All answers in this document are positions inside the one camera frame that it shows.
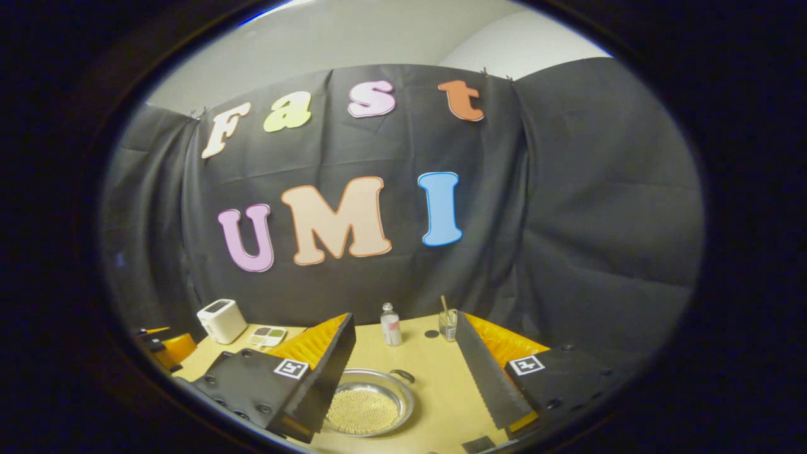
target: yellow letter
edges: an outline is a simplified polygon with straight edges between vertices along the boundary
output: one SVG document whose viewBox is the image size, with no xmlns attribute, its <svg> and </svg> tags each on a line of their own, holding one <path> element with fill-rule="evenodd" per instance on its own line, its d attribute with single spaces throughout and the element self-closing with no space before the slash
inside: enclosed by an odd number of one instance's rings
<svg viewBox="0 0 807 454">
<path fill-rule="evenodd" d="M 221 153 L 221 150 L 224 149 L 224 143 L 221 141 L 222 136 L 232 136 L 238 125 L 238 117 L 247 115 L 250 106 L 251 104 L 249 103 L 243 103 L 234 109 L 221 112 L 213 117 L 213 132 L 210 133 L 210 139 L 207 140 L 207 147 L 202 150 L 202 159 Z"/>
<path fill-rule="evenodd" d="M 263 122 L 264 130 L 275 132 L 283 128 L 303 126 L 311 118 L 308 111 L 310 102 L 311 93 L 307 91 L 296 91 L 278 99 L 272 104 L 273 112 Z"/>
<path fill-rule="evenodd" d="M 345 252 L 348 232 L 353 229 L 353 257 L 381 255 L 392 249 L 384 237 L 378 194 L 384 187 L 379 177 L 352 179 L 345 186 L 339 211 L 333 212 L 328 202 L 313 186 L 293 187 L 280 196 L 291 208 L 295 223 L 298 265 L 315 265 L 325 260 L 325 253 L 316 248 L 314 233 L 337 259 Z"/>
</svg>

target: ceiling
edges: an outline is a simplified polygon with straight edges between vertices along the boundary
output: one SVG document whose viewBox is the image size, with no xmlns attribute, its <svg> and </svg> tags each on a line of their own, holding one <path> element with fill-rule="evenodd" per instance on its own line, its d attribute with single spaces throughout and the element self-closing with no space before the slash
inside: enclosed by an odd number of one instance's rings
<svg viewBox="0 0 807 454">
<path fill-rule="evenodd" d="M 148 102 L 198 115 L 300 74 L 383 63 L 438 65 L 480 29 L 522 11 L 504 0 L 310 0 L 208 45 L 168 76 Z"/>
</svg>

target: pan handle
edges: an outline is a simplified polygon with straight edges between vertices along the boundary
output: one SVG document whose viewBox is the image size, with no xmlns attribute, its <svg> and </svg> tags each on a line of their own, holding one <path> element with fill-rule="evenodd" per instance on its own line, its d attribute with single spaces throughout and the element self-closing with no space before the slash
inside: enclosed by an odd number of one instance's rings
<svg viewBox="0 0 807 454">
<path fill-rule="evenodd" d="M 400 369 L 393 369 L 393 370 L 390 371 L 390 374 L 392 374 L 392 373 L 396 373 L 396 374 L 402 376 L 403 378 L 409 380 L 409 383 L 415 383 L 415 377 L 409 372 L 402 371 Z"/>
</svg>

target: white toaster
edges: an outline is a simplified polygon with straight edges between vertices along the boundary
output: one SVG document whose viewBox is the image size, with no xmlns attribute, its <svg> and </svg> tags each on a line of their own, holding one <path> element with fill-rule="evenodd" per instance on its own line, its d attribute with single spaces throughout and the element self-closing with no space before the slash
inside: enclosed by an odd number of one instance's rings
<svg viewBox="0 0 807 454">
<path fill-rule="evenodd" d="M 198 311 L 196 317 L 210 338 L 218 343 L 231 343 L 247 329 L 247 322 L 234 300 L 214 301 Z"/>
</svg>

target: glass cup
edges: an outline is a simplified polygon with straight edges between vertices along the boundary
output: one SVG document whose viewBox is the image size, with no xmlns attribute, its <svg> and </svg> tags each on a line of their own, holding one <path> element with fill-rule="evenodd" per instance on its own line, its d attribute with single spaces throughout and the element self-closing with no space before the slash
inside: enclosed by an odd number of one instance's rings
<svg viewBox="0 0 807 454">
<path fill-rule="evenodd" d="M 457 339 L 457 310 L 449 309 L 448 317 L 445 312 L 440 312 L 440 334 L 446 342 L 454 342 Z"/>
</svg>

